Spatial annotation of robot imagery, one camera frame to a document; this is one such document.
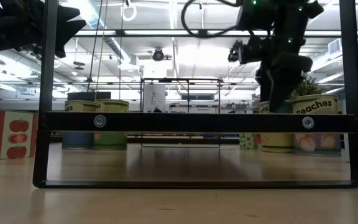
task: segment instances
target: peaches can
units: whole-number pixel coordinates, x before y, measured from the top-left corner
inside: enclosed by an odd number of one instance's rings
[[[301,96],[293,100],[292,110],[295,114],[338,114],[338,97],[336,95]],[[294,142],[297,154],[341,155],[341,140],[336,133],[296,133]]]
[[[292,102],[284,101],[276,110],[278,114],[291,114]],[[269,102],[259,103],[259,113],[269,114],[270,107]],[[262,151],[264,152],[293,152],[293,134],[292,133],[262,133],[260,135],[262,140]]]
[[[92,101],[68,100],[65,102],[66,112],[95,112],[96,105]],[[62,149],[91,149],[93,148],[93,132],[64,132]]]

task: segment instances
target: red tomato print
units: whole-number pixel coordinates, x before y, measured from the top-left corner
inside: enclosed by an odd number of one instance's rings
[[[29,122],[23,120],[11,121],[9,124],[9,129],[13,132],[26,132],[29,129]]]
[[[29,137],[26,134],[11,134],[8,138],[8,141],[11,144],[25,143],[28,138]]]
[[[24,158],[26,153],[27,153],[26,147],[14,146],[14,147],[10,147],[7,150],[6,156],[10,159],[18,159],[18,158]]]

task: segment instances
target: tomato box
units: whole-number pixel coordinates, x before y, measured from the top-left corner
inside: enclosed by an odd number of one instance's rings
[[[0,111],[0,159],[34,157],[37,114]]]

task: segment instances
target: wooden floor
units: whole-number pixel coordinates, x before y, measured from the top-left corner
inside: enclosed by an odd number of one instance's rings
[[[357,223],[358,189],[45,190],[33,159],[0,161],[0,223]],[[348,179],[340,157],[219,149],[65,151],[51,145],[52,180]]]

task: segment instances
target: metal shelf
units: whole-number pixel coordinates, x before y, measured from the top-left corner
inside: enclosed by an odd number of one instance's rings
[[[97,119],[105,121],[97,127]],[[314,126],[303,123],[311,118]],[[353,115],[185,114],[48,112],[44,131],[137,131],[140,133],[355,133]]]
[[[312,114],[164,114],[164,113],[55,113],[52,110],[53,65],[58,0],[45,0],[42,75],[40,82],[39,128],[34,163],[33,184],[43,188],[142,188],[142,189],[328,189],[358,187],[358,31],[356,26],[356,4],[354,0],[341,0],[341,31],[326,32],[308,30],[305,37],[342,37],[346,111],[352,115]],[[172,32],[112,30],[105,37],[188,37],[177,30]],[[208,36],[213,30],[199,30]],[[94,37],[99,33],[88,33],[78,37]],[[245,32],[231,32],[223,37],[245,37]],[[106,124],[97,128],[95,117],[104,116]],[[307,128],[306,117],[314,121]],[[350,180],[330,181],[273,181],[273,182],[100,182],[100,181],[54,181],[47,180],[48,153],[51,130],[76,131],[140,131],[183,133],[241,133],[241,132],[332,132],[349,134]]]

